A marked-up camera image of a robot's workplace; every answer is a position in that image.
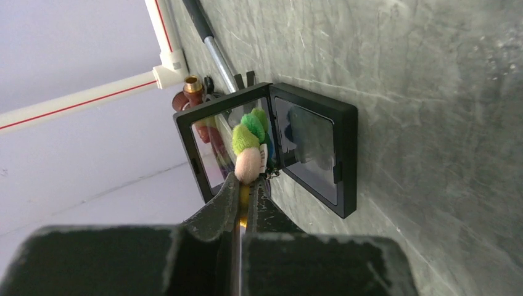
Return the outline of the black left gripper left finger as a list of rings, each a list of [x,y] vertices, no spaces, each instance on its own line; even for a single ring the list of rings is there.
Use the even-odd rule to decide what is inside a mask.
[[[2,295],[238,295],[240,184],[180,224],[54,225],[17,250]]]

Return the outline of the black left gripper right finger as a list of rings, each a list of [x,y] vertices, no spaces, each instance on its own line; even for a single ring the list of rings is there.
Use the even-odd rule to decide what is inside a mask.
[[[308,234],[251,185],[242,238],[242,295],[417,295],[408,259],[393,239]]]

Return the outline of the colourful pom-pom brooch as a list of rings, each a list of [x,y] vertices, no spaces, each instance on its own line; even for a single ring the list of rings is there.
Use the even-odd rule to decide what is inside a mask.
[[[233,128],[231,140],[236,155],[234,174],[240,186],[240,226],[247,227],[250,185],[259,177],[276,176],[274,145],[269,133],[269,120],[264,109],[256,107],[241,117]]]

